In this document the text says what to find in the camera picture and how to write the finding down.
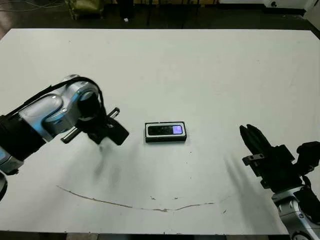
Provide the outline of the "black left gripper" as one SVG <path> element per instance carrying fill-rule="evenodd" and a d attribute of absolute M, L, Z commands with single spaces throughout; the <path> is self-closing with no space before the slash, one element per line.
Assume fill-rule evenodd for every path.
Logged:
<path fill-rule="evenodd" d="M 114 120 L 119 113 L 120 109 L 115 107 L 108 115 L 100 114 L 91 120 L 79 120 L 76 125 L 71 128 L 70 132 L 60 140 L 64 144 L 68 144 L 81 132 L 84 132 L 97 145 L 99 145 L 104 138 L 109 138 L 116 145 L 121 146 L 129 136 L 129 132 L 118 121 Z"/>

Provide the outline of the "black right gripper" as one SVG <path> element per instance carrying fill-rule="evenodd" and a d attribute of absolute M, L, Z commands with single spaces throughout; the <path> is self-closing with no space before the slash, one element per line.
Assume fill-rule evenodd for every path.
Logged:
<path fill-rule="evenodd" d="M 253 154 L 242 159 L 250 166 L 264 189 L 273 193 L 283 192 L 302 185 L 300 174 L 292 161 L 295 159 L 285 145 L 272 146 L 257 127 L 247 124 L 239 127 L 240 135 Z"/>

